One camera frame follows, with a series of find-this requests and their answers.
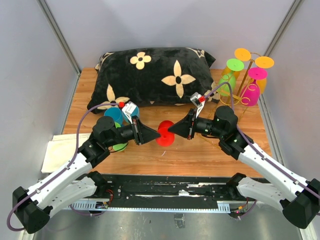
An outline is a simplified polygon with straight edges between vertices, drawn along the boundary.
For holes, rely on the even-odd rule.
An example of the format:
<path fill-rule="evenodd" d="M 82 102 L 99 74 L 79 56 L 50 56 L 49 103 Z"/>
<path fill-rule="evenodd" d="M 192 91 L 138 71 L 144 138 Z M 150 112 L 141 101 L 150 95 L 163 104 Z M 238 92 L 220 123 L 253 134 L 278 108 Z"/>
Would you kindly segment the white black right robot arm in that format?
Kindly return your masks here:
<path fill-rule="evenodd" d="M 238 117 L 228 106 L 216 109 L 213 119 L 197 116 L 195 109 L 168 129 L 169 132 L 191 140 L 196 133 L 219 140 L 218 145 L 228 156 L 258 173 L 268 183 L 259 183 L 237 174 L 235 182 L 226 188 L 227 196 L 238 200 L 242 196 L 263 202 L 282 212 L 294 226 L 306 229 L 320 213 L 320 182 L 287 169 L 274 160 L 238 127 Z"/>

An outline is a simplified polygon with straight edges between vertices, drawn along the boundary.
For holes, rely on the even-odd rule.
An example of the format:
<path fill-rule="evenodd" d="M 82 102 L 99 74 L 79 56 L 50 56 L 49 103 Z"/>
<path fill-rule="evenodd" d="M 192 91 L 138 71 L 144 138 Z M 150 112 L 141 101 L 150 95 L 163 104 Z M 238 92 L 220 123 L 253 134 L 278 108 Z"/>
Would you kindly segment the blue wine glass front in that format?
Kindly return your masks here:
<path fill-rule="evenodd" d="M 118 107 L 110 107 L 109 109 L 105 110 L 104 116 L 111 117 L 115 123 L 123 125 L 123 114 Z"/>

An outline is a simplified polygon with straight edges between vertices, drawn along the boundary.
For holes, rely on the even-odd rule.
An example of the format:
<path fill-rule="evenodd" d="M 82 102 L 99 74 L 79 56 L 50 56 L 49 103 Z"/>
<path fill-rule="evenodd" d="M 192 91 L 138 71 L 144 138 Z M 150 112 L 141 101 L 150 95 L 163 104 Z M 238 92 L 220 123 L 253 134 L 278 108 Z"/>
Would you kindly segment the red wine glass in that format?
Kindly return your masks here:
<path fill-rule="evenodd" d="M 159 124 L 157 132 L 160 134 L 160 137 L 156 139 L 158 145 L 168 147 L 174 143 L 175 134 L 168 131 L 169 127 L 173 124 L 174 123 L 169 120 L 164 120 Z"/>

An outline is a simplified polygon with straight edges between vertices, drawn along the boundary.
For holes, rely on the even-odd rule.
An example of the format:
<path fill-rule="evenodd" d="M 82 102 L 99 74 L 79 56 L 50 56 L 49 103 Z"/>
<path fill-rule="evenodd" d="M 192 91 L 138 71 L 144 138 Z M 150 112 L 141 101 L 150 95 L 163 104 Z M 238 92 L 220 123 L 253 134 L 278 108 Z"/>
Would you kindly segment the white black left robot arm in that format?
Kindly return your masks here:
<path fill-rule="evenodd" d="M 75 201 L 90 196 L 101 198 L 107 193 L 102 175 L 91 170 L 110 155 L 109 147 L 131 140 L 143 145 L 160 136 L 137 116 L 131 124 L 122 127 L 116 127 L 110 116 L 99 118 L 89 138 L 76 147 L 70 160 L 27 189 L 19 186 L 13 191 L 10 214 L 16 215 L 27 233 L 36 233 Z"/>

